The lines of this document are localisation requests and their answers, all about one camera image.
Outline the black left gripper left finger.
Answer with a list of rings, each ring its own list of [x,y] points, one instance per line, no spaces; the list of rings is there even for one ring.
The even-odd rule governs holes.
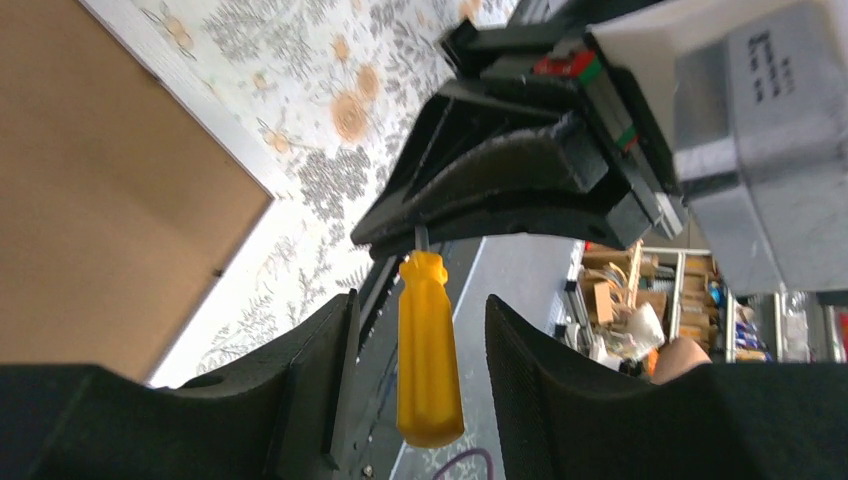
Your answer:
[[[97,365],[1,369],[5,479],[330,479],[357,350],[355,292],[178,388]]]

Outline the white picture frame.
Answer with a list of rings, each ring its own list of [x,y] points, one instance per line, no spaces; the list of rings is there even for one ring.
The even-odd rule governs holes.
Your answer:
[[[1,360],[145,379],[269,193],[78,1],[1,5]]]

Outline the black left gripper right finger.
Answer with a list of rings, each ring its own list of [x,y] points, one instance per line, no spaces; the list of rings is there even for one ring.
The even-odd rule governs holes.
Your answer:
[[[661,385],[486,302],[487,363],[509,479],[843,479],[847,368],[703,364]]]

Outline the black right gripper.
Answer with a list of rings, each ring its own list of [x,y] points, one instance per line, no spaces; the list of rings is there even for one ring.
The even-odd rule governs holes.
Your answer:
[[[626,248],[630,191],[649,231],[683,231],[669,148],[586,23],[464,20],[439,47],[461,80],[422,107],[355,244],[398,253],[423,227],[434,241],[528,233]]]

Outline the yellow handled screwdriver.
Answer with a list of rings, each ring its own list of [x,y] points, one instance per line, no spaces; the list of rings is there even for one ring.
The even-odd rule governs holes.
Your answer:
[[[400,265],[396,425],[418,448],[441,448],[465,431],[448,271],[425,226]]]

